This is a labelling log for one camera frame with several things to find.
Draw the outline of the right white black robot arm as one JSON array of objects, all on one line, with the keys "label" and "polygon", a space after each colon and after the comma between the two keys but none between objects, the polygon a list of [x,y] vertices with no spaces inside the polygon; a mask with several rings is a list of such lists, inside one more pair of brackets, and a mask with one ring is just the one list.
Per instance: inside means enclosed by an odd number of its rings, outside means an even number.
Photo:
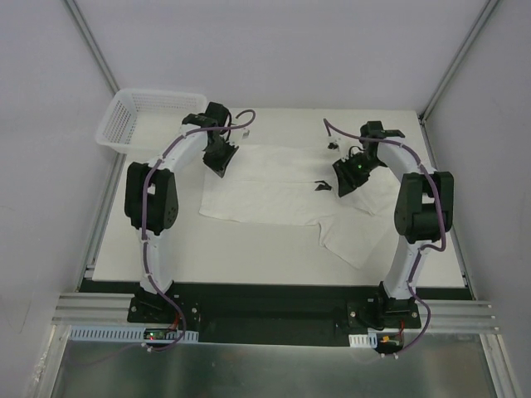
[{"label": "right white black robot arm", "polygon": [[333,132],[358,140],[363,149],[347,153],[333,164],[339,196],[345,197],[368,182],[377,167],[388,168],[400,182],[393,214],[399,241],[391,269],[378,286],[368,313],[383,327],[392,327],[414,311],[417,272],[429,250],[446,249],[446,233],[453,223],[454,178],[426,166],[399,130],[368,121],[358,136],[324,122]]}]

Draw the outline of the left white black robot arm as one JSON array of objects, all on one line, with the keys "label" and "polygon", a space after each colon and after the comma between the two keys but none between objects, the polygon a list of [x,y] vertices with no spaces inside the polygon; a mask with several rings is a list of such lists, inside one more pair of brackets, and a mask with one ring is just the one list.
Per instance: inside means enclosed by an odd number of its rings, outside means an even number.
[{"label": "left white black robot arm", "polygon": [[132,162],[127,169],[124,213],[137,231],[143,276],[141,289],[156,294],[146,311],[156,322],[165,323],[175,313],[175,302],[164,295],[173,284],[168,231],[179,212],[176,174],[194,158],[217,176],[224,177],[238,146],[230,142],[231,112],[211,102],[199,114],[184,117],[176,138],[145,163]]}]

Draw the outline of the white t shirt robot print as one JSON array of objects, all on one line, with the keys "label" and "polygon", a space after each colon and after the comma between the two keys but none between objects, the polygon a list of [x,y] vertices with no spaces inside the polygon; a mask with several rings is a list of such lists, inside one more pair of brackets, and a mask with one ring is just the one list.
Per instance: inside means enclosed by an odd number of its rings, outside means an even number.
[{"label": "white t shirt robot print", "polygon": [[385,167],[345,197],[324,148],[242,145],[224,177],[206,171],[200,213],[242,223],[318,226],[319,243],[356,269],[378,255],[392,262],[399,184]]}]

